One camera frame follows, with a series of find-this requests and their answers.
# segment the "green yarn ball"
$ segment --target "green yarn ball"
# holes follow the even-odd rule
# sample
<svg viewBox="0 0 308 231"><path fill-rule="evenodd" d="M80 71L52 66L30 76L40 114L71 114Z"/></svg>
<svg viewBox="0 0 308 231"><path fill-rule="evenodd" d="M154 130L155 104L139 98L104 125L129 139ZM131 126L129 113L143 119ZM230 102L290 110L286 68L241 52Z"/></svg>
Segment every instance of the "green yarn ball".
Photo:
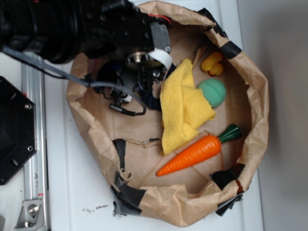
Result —
<svg viewBox="0 0 308 231"><path fill-rule="evenodd" d="M202 81L198 88L202 90L204 97L212 108L219 106L224 101L227 94L223 83L215 78Z"/></svg>

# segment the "orange carrot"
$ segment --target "orange carrot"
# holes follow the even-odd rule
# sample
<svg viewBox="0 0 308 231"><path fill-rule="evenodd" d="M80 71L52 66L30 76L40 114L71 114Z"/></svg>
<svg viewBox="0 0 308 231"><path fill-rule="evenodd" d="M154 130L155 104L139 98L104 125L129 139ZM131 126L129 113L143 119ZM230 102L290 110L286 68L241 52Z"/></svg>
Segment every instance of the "orange carrot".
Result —
<svg viewBox="0 0 308 231"><path fill-rule="evenodd" d="M156 175L160 177L205 161L220 153L222 143L241 136L241 131L235 124L231 124L218 137L213 135L204 136L171 159Z"/></svg>

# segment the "black metal plate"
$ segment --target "black metal plate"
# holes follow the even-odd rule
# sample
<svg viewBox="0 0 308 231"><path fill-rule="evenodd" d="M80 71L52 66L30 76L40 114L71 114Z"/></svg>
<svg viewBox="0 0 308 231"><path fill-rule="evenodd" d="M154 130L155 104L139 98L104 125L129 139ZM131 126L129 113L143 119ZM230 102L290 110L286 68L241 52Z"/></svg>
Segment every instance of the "black metal plate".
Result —
<svg viewBox="0 0 308 231"><path fill-rule="evenodd" d="M0 185L36 152L34 110L34 103L0 76Z"/></svg>

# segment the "yellow towel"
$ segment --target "yellow towel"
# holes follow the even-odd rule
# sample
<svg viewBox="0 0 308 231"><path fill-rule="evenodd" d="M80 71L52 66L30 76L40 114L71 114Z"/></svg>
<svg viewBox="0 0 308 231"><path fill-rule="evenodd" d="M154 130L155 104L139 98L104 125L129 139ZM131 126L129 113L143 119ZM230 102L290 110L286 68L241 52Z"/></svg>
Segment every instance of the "yellow towel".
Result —
<svg viewBox="0 0 308 231"><path fill-rule="evenodd" d="M215 116L202 90L194 86L192 66L184 59L162 85L163 155L191 141L199 134L197 128Z"/></svg>

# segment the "bolt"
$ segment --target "bolt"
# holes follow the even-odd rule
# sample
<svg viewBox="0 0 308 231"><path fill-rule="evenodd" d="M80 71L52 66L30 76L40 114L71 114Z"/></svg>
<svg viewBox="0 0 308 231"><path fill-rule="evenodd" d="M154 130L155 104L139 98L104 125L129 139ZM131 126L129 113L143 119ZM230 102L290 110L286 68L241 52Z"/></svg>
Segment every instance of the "bolt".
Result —
<svg viewBox="0 0 308 231"><path fill-rule="evenodd" d="M30 227L30 225L31 225L31 222L28 221L28 220L23 223L24 228L28 228L28 227Z"/></svg>
<svg viewBox="0 0 308 231"><path fill-rule="evenodd" d="M89 12L89 13L87 13L87 18L88 18L88 19L90 19L90 20L91 20L91 19L93 19L93 15L92 15L92 13L90 13L90 12Z"/></svg>
<svg viewBox="0 0 308 231"><path fill-rule="evenodd" d="M171 47L170 46L166 46L165 47L165 51L170 52L171 51Z"/></svg>
<svg viewBox="0 0 308 231"><path fill-rule="evenodd" d="M35 216L36 214L39 213L39 207L37 205L30 205L28 207L28 212L30 215Z"/></svg>
<svg viewBox="0 0 308 231"><path fill-rule="evenodd" d="M145 32L145 33L144 33L144 37L145 37L146 39L148 39L148 38L150 37L150 34L149 34L148 32Z"/></svg>
<svg viewBox="0 0 308 231"><path fill-rule="evenodd" d="M32 108L32 105L30 103L27 103L25 105L25 109L30 110Z"/></svg>
<svg viewBox="0 0 308 231"><path fill-rule="evenodd" d="M153 72L153 76L156 77L156 78L158 78L158 77L160 76L160 73L159 73L158 71L154 71L154 72Z"/></svg>
<svg viewBox="0 0 308 231"><path fill-rule="evenodd" d="M102 15L100 16L100 20L102 20L103 22L106 21L106 16L102 14Z"/></svg>

